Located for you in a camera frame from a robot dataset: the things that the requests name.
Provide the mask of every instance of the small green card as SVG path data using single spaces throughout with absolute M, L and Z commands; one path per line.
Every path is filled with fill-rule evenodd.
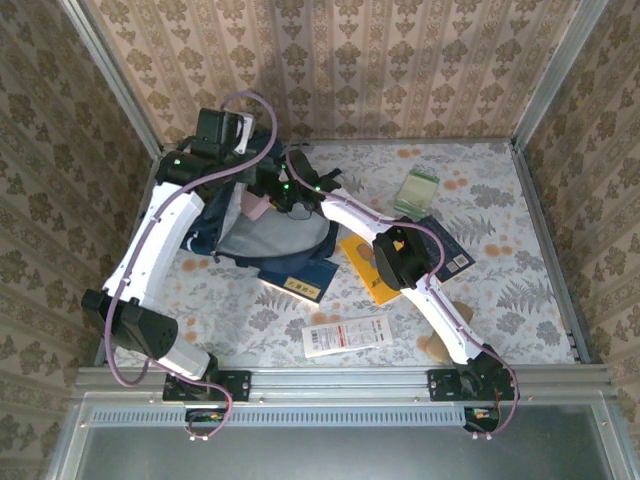
M 411 170 L 393 204 L 395 210 L 411 218 L 425 216 L 431 199 L 438 189 L 438 177 L 419 170 Z

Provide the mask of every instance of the gray fabric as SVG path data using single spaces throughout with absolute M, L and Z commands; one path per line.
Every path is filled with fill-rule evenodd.
M 222 232 L 220 233 L 220 240 L 218 243 L 222 241 L 224 237 L 231 231 L 231 228 L 238 221 L 238 218 L 241 216 L 242 209 L 242 192 L 244 192 L 247 188 L 245 183 L 236 183 L 235 187 L 233 187 L 233 194 L 231 195 L 231 200 L 229 201 L 229 206 L 227 207 L 227 212 L 224 215 L 224 220 L 222 221 Z
M 300 217 L 294 210 L 291 216 L 273 208 L 255 222 L 240 215 L 218 243 L 217 251 L 250 258 L 279 257 L 313 248 L 329 233 L 329 221 L 320 215 L 313 213 L 307 220 L 295 220 Z

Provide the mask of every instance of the glass panel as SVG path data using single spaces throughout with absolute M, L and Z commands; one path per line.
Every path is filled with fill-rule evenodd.
M 459 428 L 94 428 L 79 479 L 612 478 L 590 407 L 523 407 L 493 440 Z

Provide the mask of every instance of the blue backpack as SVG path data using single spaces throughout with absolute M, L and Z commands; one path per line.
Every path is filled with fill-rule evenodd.
M 260 151 L 269 135 L 256 131 L 248 148 Z M 282 154 L 279 141 L 258 168 L 271 168 Z M 273 273 L 295 273 L 333 254 L 338 224 L 313 212 L 303 219 L 267 209 L 253 221 L 240 212 L 246 184 L 239 177 L 221 187 L 189 228 L 180 248 L 200 255 L 233 259 L 239 267 Z

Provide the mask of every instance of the blue book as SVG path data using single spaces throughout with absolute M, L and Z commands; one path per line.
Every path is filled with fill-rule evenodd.
M 318 305 L 337 270 L 338 265 L 335 263 L 321 260 L 311 263 L 293 274 L 260 270 L 258 278 L 271 287 Z
M 433 218 L 432 215 L 424 217 L 422 220 L 418 221 L 418 223 L 435 233 L 438 238 L 440 238 L 444 246 L 444 265 L 436 273 L 436 277 L 440 282 L 446 282 L 476 263 L 473 257 L 469 255 L 464 248 L 462 248 L 456 239 L 453 238 L 453 236 L 447 232 L 440 222 Z M 424 245 L 427 248 L 427 252 L 429 253 L 431 265 L 435 267 L 440 261 L 440 250 L 431 237 L 428 237 L 422 232 L 420 232 L 420 236 L 422 237 Z

